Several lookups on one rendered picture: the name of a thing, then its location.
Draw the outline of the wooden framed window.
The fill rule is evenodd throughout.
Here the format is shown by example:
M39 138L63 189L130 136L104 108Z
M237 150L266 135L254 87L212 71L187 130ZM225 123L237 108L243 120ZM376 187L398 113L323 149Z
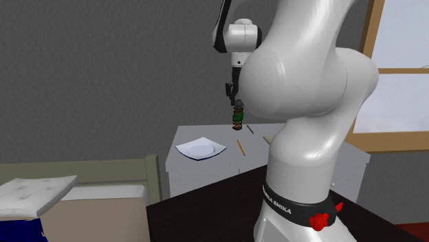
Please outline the wooden framed window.
M379 82L346 142L367 153L429 151L429 0L368 0L361 50Z

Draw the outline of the bed with green frame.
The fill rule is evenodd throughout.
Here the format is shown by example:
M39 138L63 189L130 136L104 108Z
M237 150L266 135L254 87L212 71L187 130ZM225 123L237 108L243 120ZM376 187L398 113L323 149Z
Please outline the bed with green frame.
M150 242L147 206L161 199L157 155L143 159L0 164L0 186L15 178L77 175L74 187L39 218L48 242Z

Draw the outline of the dark robot stand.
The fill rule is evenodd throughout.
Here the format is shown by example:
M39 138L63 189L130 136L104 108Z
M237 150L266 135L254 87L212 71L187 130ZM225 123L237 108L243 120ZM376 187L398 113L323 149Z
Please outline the dark robot stand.
M146 209L151 242L254 242L267 168L262 166ZM336 192L339 218L357 242L423 242Z

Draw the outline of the grey chest of drawers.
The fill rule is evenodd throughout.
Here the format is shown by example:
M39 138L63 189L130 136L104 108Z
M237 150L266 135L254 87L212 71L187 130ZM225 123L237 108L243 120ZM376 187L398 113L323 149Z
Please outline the grey chest of drawers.
M207 186L267 164L269 144L263 136L276 135L283 124L249 124L235 131L230 124L179 126L166 159L170 196ZM222 153L196 161L182 155L175 147L201 137L208 138L227 147ZM243 156L237 140L246 156ZM345 143L341 146L333 173L333 191L356 202L358 199L366 165L371 156Z

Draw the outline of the white pillow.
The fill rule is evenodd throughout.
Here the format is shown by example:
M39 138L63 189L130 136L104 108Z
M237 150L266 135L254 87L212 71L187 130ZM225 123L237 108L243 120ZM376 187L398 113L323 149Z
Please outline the white pillow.
M77 175L15 178L0 186L0 217L39 218L76 184Z

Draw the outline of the white square plate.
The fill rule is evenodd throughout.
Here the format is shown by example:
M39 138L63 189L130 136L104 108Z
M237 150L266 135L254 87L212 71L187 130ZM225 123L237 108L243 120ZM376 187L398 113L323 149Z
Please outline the white square plate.
M182 155L196 161L210 159L227 149L226 146L209 140L206 137L177 145L175 148Z

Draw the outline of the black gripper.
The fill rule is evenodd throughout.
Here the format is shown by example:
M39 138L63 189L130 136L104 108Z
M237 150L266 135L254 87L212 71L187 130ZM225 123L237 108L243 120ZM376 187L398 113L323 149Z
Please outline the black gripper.
M232 68L232 82L225 83L225 94L229 97L230 104L235 105L236 95L239 90L239 76L241 73L241 67Z

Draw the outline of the blue blanket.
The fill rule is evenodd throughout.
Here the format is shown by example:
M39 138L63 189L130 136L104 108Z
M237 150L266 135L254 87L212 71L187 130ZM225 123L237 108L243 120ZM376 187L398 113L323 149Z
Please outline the blue blanket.
M0 242L48 242L40 219L0 221Z

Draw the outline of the green and brown figure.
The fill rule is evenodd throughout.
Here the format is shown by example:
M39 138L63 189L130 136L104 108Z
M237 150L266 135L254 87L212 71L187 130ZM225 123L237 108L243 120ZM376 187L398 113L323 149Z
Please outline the green and brown figure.
M241 100L236 100L233 109L234 111L232 116L232 123L233 123L232 128L235 131L239 131L242 129L242 122L243 122L243 116L244 116L243 102Z

